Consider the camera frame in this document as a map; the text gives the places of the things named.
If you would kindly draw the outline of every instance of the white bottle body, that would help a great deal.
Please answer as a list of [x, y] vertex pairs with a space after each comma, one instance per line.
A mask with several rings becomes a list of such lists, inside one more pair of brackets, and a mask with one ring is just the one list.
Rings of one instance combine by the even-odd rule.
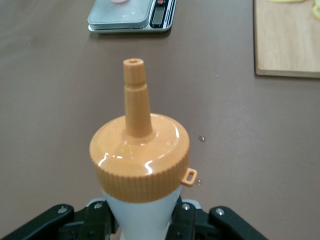
[[121, 227], [120, 240], [164, 240], [181, 189], [145, 203], [121, 201], [102, 191]]

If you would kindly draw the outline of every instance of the table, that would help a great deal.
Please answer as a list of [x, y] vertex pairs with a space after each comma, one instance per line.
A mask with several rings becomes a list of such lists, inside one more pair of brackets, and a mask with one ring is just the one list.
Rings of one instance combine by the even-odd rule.
[[122, 62], [141, 58], [151, 111], [190, 136], [201, 184], [182, 197], [268, 239], [319, 239], [320, 81], [255, 75], [252, 1], [180, 0], [160, 35], [90, 34], [93, 3], [0, 1], [0, 237], [102, 196], [89, 143], [124, 114]]

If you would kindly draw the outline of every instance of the digital kitchen scale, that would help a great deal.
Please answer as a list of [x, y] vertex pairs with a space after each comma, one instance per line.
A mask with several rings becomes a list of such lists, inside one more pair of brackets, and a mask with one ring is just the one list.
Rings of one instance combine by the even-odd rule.
[[175, 9], [176, 0], [96, 0], [88, 28], [98, 34], [166, 32], [172, 27]]

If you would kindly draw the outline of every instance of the water droplet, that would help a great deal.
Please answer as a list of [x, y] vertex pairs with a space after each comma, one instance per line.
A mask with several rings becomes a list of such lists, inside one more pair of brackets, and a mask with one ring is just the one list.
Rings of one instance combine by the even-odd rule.
[[203, 142], [203, 143], [206, 141], [206, 138], [203, 135], [200, 135], [198, 139], [200, 140], [200, 142]]

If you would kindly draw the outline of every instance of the wooden cutting board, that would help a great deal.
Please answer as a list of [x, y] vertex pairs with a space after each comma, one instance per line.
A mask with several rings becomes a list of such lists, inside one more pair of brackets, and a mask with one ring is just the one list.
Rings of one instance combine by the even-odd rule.
[[313, 6], [314, 0], [254, 0], [256, 74], [320, 78], [320, 21]]

